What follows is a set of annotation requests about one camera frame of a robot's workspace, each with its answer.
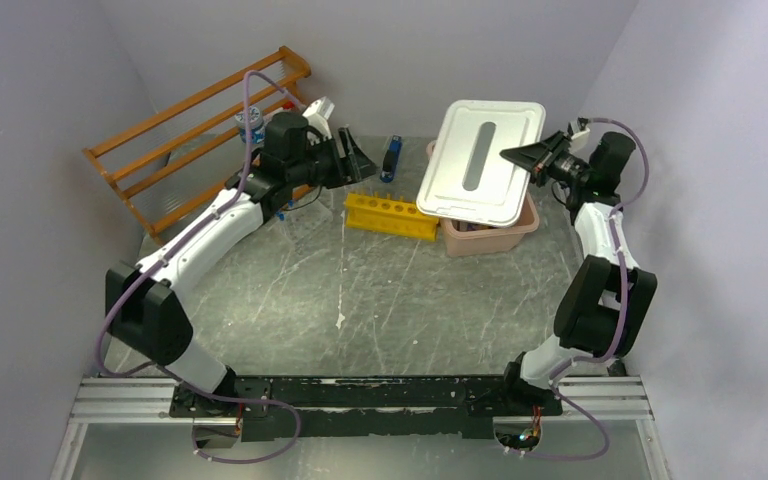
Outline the metal tray lid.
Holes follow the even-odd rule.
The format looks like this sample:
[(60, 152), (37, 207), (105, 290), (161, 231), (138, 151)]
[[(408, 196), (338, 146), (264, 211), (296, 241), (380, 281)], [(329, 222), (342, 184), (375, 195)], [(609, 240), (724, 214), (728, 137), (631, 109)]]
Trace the metal tray lid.
[(500, 152), (541, 137), (546, 111), (524, 101), (452, 103), (429, 157), (416, 204), (430, 216), (507, 228), (520, 217), (530, 174)]

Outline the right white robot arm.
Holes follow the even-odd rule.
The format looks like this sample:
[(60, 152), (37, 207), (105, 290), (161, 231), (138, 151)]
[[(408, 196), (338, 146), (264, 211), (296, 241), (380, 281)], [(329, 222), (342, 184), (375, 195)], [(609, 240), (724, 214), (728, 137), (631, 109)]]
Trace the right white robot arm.
[(623, 232), (625, 202), (617, 192), (631, 156), (642, 154), (635, 135), (604, 134), (588, 160), (573, 153), (575, 137), (557, 132), (546, 140), (501, 151), (525, 169), (536, 186), (553, 180), (568, 187), (564, 202), (582, 247), (582, 262), (557, 307), (552, 334), (510, 363), (499, 391), (502, 406), (522, 414), (579, 363), (599, 364), (626, 355), (657, 289)]

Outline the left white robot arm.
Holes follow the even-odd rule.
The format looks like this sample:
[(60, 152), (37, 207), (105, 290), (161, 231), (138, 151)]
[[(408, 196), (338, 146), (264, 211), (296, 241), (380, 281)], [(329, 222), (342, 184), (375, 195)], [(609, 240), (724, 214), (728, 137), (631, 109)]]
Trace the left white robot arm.
[(348, 128), (332, 136), (312, 112), (274, 115), (258, 159), (229, 178), (206, 210), (154, 255), (136, 265), (121, 262), (105, 278), (106, 332), (197, 389), (197, 403), (214, 416), (235, 406), (236, 374), (197, 343), (183, 295), (232, 246), (289, 205), (297, 188), (334, 189), (377, 173)]

